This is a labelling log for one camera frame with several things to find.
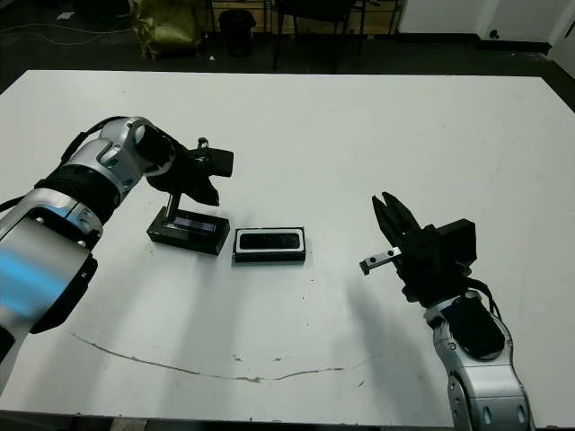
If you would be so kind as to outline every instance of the metal clamp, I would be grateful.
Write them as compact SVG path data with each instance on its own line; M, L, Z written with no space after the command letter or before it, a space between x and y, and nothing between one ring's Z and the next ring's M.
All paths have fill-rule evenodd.
M369 274L371 269L381 267L382 265L391 262L393 259L396 259L401 255L402 251L399 250L399 247L393 247L391 250L386 251L385 253L376 254L375 256L371 256L360 261L359 267L366 276Z

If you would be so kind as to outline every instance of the chair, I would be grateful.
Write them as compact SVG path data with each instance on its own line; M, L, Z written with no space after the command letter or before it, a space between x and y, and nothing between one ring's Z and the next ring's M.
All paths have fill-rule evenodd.
M284 24L284 17L292 15L294 19L294 34L297 38L297 18L308 18L323 22L333 22L333 34L338 32L338 25L343 22L343 31L341 32L343 43L343 36L348 29L349 15L351 9L355 4L355 0L276 0L276 8L278 10L278 41L276 44L276 52L273 58L273 69L278 68L279 58L279 45L281 42L281 32ZM362 1L364 10L362 19L365 16L365 0ZM361 25L361 33L363 32L363 20ZM340 50L336 55L332 73L335 73L340 58Z

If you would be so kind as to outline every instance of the scratch mark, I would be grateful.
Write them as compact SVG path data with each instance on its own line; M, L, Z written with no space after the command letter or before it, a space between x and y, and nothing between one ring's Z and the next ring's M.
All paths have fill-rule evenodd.
M266 379L266 380L284 380L288 379L289 377L295 377L297 375L325 373L326 371L345 371L345 368L337 367L337 368L322 368L320 370L298 371L297 373L286 374L282 375L281 377L274 377L273 379Z
M135 356L128 356L128 355L124 355L122 353L119 352L115 352L113 350L110 350L106 347L102 347L96 343L93 343L92 341L88 340L88 339L83 339L82 337L80 337L77 334L74 334L74 332L70 332L70 334L77 340L82 341L83 343L87 344L88 346L91 346L97 350L100 350L101 352L107 353L109 355L115 356L115 357L119 357L121 359L127 359L128 361L132 361L132 362L137 362L139 364L144 364L144 365L152 365L152 366L157 366L159 368L164 368L166 370L172 370L172 371L177 371L179 373L186 373L186 374L191 374L191 375L197 375L200 377L210 377L213 379L221 379L221 380L231 380L231 381L244 381L244 382L249 382L249 383L261 383L261 382L278 382L281 380L286 380L286 379L290 379L292 377L297 377L299 375L304 375L304 374L319 374L319 373L333 373L333 372L342 372L342 371L346 371L346 370L354 370L356 368L358 368L359 366L365 364L366 362L370 361L371 359L373 359L374 357L378 357L381 356L381 354L379 355L375 355L372 356L364 361L361 361L360 363L353 365L352 367L349 368L343 368L343 367L329 367L329 368L320 368L317 370L304 370L304 371L298 371L295 373L291 373L291 374L286 374L286 375L281 375L279 377L260 377L260 376L255 376L255 377L246 377L246 376L237 376L237 377L233 377L230 375L220 375L220 374L208 374L208 373L201 373L199 371L194 371L194 370L189 370L187 368L180 368L179 366L173 366L173 365L168 365L168 364L161 364L159 362L154 362L154 361L148 361L146 359L141 359L139 357L135 357Z

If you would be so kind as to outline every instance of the trash can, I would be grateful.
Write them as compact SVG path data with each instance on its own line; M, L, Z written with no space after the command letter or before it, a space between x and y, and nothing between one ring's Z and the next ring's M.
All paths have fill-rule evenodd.
M232 57L247 57L252 53L252 27L255 20L245 9L231 9L219 15L219 29Z

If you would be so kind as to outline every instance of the chair leg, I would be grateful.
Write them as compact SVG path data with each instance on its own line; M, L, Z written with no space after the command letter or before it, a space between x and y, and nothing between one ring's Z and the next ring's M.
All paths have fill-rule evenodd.
M389 23L389 29L387 30L387 34L392 34L392 28L394 27L394 19L396 12L397 12L397 0L395 0L394 2L394 12L392 13L392 20Z
M214 2L209 2L209 12L212 18L212 31L216 32L216 14L214 13Z
M363 43L363 30L366 24L366 7L367 0L361 0L361 22L359 23L358 54L361 54L361 45Z
M297 41L297 17L294 15L294 40Z
M336 54L335 54L335 61L333 62L333 67L332 67L332 73L333 74L335 74L335 72L338 69L338 64L340 63L341 52L343 51L343 48L345 47L345 32L348 29L348 22L349 22L349 16L350 15L351 15L351 11L349 11L348 15L343 20L343 30L341 31L341 46L338 48L338 50L336 51Z
M278 41L276 42L276 53L273 56L273 70L278 68L279 45L281 44L281 31L284 28L284 14L278 11Z

